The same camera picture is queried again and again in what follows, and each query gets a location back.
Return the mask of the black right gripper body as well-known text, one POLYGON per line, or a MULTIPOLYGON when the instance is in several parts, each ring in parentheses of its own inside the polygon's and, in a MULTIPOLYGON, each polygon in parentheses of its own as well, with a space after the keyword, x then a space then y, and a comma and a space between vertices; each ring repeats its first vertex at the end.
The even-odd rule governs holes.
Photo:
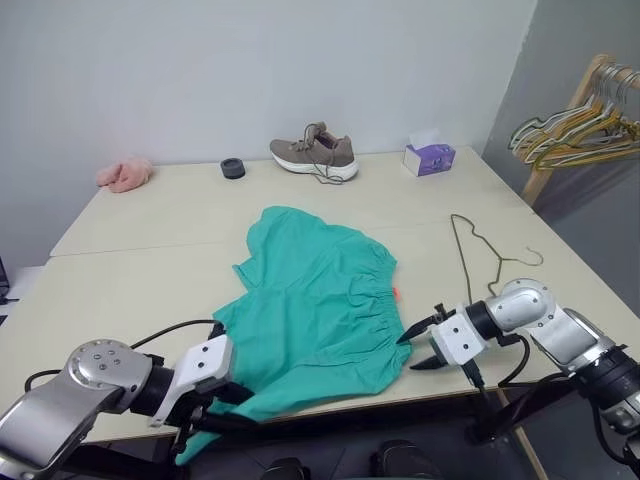
POLYGON ((436 334, 439 332, 438 326, 442 324, 445 320, 450 318, 456 313, 456 310, 447 310, 442 303, 439 303, 434 306, 435 312, 431 315, 429 320, 429 325, 427 328, 427 337, 428 342, 433 351, 433 356, 436 358, 443 358, 444 354, 442 353, 442 348, 439 343, 436 334))

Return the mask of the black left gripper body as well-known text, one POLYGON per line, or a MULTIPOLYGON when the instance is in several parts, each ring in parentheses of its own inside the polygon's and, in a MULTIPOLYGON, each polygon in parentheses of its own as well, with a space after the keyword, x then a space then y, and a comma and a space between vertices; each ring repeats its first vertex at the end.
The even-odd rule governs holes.
MULTIPOLYGON (((195 386, 195 392, 206 400, 215 398, 223 403, 238 406, 254 396, 252 390, 233 381, 207 380, 195 386)), ((253 426, 254 421, 235 413, 210 413, 204 405, 195 408, 191 414, 192 426, 253 426)))

